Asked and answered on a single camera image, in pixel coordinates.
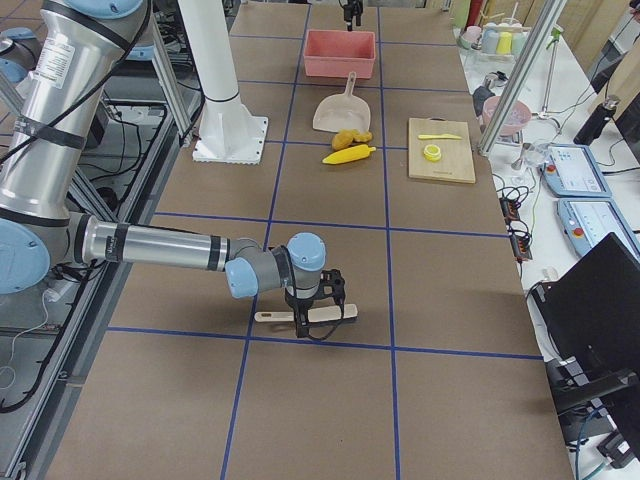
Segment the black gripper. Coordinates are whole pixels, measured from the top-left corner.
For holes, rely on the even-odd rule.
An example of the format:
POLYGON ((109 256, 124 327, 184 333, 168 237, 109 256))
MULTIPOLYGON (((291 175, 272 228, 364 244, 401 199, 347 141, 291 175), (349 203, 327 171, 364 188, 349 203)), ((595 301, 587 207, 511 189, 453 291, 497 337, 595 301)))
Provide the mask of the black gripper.
POLYGON ((343 9, 343 20, 346 30, 352 30, 352 18, 355 17, 355 25, 361 26, 362 1, 361 0, 340 0, 339 5, 343 9))
POLYGON ((316 301, 331 298, 340 312, 344 312, 346 300, 345 280, 338 269, 323 270, 315 291, 310 294, 307 290, 294 285, 292 293, 285 291, 285 301, 294 309, 294 323, 297 338, 307 338, 310 330, 309 309, 316 301))

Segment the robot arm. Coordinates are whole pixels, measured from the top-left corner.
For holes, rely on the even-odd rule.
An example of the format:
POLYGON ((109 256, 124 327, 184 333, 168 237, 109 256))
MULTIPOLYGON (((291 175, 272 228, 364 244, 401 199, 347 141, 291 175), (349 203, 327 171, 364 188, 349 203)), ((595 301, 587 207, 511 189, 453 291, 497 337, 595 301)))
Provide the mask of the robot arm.
POLYGON ((357 315, 344 279, 326 269, 326 249, 312 233, 263 249, 229 239, 161 227, 110 223, 68 210, 65 198, 104 84, 146 30, 146 1, 47 1, 48 35, 34 86, 1 160, 1 290, 12 294, 39 283, 67 260, 151 263, 221 271, 231 294, 253 297, 280 289, 298 337, 315 327, 333 332, 357 315))

